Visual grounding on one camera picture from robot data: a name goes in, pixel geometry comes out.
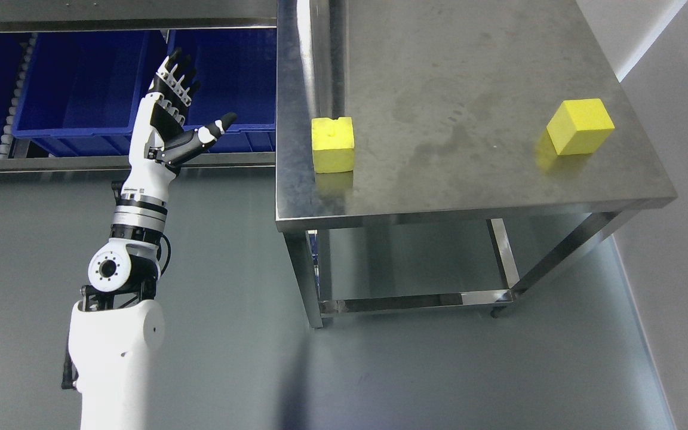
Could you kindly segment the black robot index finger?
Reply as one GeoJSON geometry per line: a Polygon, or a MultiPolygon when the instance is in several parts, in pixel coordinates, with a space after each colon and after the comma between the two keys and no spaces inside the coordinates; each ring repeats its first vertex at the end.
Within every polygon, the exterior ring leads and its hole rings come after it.
{"type": "Polygon", "coordinates": [[[199,81],[180,81],[180,101],[183,104],[183,106],[185,106],[186,108],[189,108],[189,106],[191,106],[193,97],[200,87],[201,82],[199,81]]]}

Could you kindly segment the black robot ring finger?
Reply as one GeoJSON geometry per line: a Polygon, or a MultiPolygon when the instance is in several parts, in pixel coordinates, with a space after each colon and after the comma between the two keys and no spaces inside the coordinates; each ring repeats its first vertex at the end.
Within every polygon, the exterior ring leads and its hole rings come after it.
{"type": "Polygon", "coordinates": [[[188,98],[189,67],[192,63],[191,55],[169,55],[163,62],[163,81],[167,89],[172,91],[181,100],[188,98]]]}

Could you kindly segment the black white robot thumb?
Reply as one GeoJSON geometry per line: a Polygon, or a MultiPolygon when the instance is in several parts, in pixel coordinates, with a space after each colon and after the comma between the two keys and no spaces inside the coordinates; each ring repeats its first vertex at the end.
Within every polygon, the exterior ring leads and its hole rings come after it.
{"type": "Polygon", "coordinates": [[[219,120],[165,140],[155,150],[155,161],[164,166],[182,166],[212,148],[237,119],[235,112],[227,112],[219,120]]]}

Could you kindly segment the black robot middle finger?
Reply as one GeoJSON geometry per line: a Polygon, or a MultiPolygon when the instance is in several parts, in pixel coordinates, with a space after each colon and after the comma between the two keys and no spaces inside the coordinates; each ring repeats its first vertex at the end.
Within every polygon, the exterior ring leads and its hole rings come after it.
{"type": "Polygon", "coordinates": [[[172,101],[181,103],[180,101],[180,81],[193,82],[195,76],[195,69],[184,70],[183,66],[174,66],[172,68],[172,101]]]}

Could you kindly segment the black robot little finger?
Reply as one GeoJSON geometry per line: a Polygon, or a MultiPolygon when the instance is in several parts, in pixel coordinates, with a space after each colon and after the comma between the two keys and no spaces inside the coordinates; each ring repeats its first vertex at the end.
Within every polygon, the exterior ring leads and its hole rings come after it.
{"type": "Polygon", "coordinates": [[[175,76],[181,53],[181,48],[177,47],[158,66],[158,70],[155,72],[155,93],[164,93],[169,90],[182,93],[181,80],[175,76]]]}

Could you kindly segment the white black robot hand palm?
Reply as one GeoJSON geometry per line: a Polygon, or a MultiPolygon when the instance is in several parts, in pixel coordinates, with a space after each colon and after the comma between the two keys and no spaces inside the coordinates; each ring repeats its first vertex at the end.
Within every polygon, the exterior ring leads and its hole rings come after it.
{"type": "Polygon", "coordinates": [[[160,92],[148,93],[140,101],[128,156],[128,187],[168,187],[179,174],[148,158],[151,149],[161,149],[166,141],[183,133],[177,115],[169,108],[170,101],[160,92]]]}

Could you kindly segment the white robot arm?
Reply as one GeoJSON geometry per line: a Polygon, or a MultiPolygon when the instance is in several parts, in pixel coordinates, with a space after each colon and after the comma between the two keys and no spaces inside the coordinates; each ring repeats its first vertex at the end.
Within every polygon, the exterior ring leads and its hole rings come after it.
{"type": "Polygon", "coordinates": [[[109,239],[88,262],[88,284],[72,307],[61,386],[81,395],[82,429],[149,427],[150,385],[165,335],[155,296],[170,262],[164,233],[170,183],[237,120],[229,112],[184,128],[200,86],[195,75],[179,48],[156,69],[137,107],[130,173],[112,183],[109,239]]]}

